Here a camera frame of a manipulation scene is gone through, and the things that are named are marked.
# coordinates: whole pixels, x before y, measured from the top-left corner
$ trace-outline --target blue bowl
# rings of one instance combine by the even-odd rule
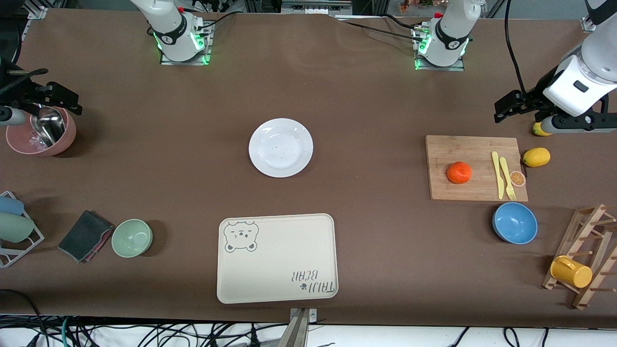
[[[525,205],[505,203],[493,215],[493,229],[505,241],[524,245],[536,237],[538,222]]]

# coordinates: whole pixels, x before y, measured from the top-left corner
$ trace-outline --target yellow knife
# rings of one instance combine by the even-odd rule
[[[495,166],[495,174],[497,175],[497,192],[499,199],[503,199],[503,178],[499,170],[499,154],[497,152],[491,152],[491,158],[493,158],[493,166]]]

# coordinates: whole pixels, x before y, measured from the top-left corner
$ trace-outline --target cutting board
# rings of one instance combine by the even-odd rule
[[[499,153],[508,162],[508,169],[521,170],[521,155],[516,138],[473,137],[473,136],[437,136],[426,137],[426,157],[428,160],[429,187],[433,200],[462,201],[508,201],[505,193],[503,199],[497,195],[497,177],[491,159],[491,152]],[[462,161],[471,166],[469,182],[456,185],[448,181],[445,174],[450,164]],[[525,186],[514,187],[517,201],[527,201]]]

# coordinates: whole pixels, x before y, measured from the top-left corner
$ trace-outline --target cloth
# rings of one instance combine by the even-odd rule
[[[58,248],[75,261],[90,261],[111,235],[114,225],[92,211],[84,211]]]

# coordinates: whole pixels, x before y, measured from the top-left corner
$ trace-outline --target yellow mug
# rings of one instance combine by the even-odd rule
[[[550,265],[550,275],[576,288],[583,288],[591,282],[593,273],[588,266],[566,256],[558,256]]]

